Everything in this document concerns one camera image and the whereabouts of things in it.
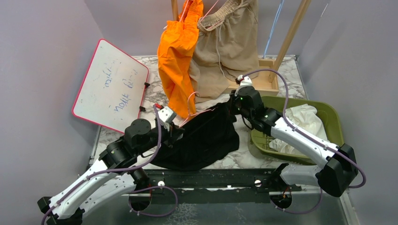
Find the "blue wire hanger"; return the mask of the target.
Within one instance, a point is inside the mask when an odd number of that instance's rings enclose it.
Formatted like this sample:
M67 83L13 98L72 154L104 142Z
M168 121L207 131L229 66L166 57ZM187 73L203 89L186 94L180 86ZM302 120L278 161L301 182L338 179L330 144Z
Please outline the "blue wire hanger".
M271 30L270 30L270 33L269 33L269 36L268 36L268 39L267 39L267 43L266 43L266 46L265 46L265 49L264 49L264 52L263 52L263 56L262 56L263 59L264 59L265 56L267 55L267 51L268 51L268 48L269 48L269 45L270 45L270 42L271 42L271 38L272 38L272 36L273 36L273 33L274 33L274 30L275 30L276 24L277 24L277 22L278 22L280 13L281 13L281 11L282 11L284 2L285 2L285 0L281 0L281 1L280 1L280 4L279 4L278 9L277 9L277 11L276 11L276 14L275 14L275 17L274 17L272 26L271 26Z

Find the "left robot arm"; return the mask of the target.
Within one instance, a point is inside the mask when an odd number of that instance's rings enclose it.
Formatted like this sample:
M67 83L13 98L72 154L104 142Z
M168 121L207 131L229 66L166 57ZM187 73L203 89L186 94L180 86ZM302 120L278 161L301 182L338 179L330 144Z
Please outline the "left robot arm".
M110 143L99 158L65 190L53 197L42 197L38 206L43 225L80 225L102 204L129 192L154 189L143 167L152 162L160 148L175 143L184 129L170 119L136 119L119 139Z

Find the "olive green plastic basket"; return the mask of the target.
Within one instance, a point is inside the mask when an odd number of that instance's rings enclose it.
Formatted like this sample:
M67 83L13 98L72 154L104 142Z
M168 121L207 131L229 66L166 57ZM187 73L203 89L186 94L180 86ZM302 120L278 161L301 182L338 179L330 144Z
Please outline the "olive green plastic basket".
M328 104L303 99L288 100L287 118L301 130L305 130L323 140L341 146L344 143L337 112ZM248 141L249 152L260 159L287 161L302 165L314 162L286 142L252 130Z

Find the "black shorts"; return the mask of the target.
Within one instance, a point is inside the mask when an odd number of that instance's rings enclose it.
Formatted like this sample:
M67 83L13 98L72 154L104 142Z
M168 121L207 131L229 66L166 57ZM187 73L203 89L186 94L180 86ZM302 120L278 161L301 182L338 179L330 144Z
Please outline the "black shorts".
M238 150L239 135L226 103L218 103L185 125L172 147L162 145L152 165L175 171L197 171Z

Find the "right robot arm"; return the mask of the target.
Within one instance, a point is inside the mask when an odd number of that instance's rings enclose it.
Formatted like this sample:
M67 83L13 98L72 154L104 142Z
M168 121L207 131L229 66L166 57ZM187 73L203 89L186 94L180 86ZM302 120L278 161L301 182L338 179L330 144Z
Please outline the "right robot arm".
M366 183L366 176L357 165L350 145L338 146L301 130L284 113L265 107L253 86L233 90L228 106L230 114L241 115L251 124L251 129L286 142L315 163L313 166L280 166L271 177L271 186L275 190L282 191L296 184L311 185L340 197L347 188L359 188Z

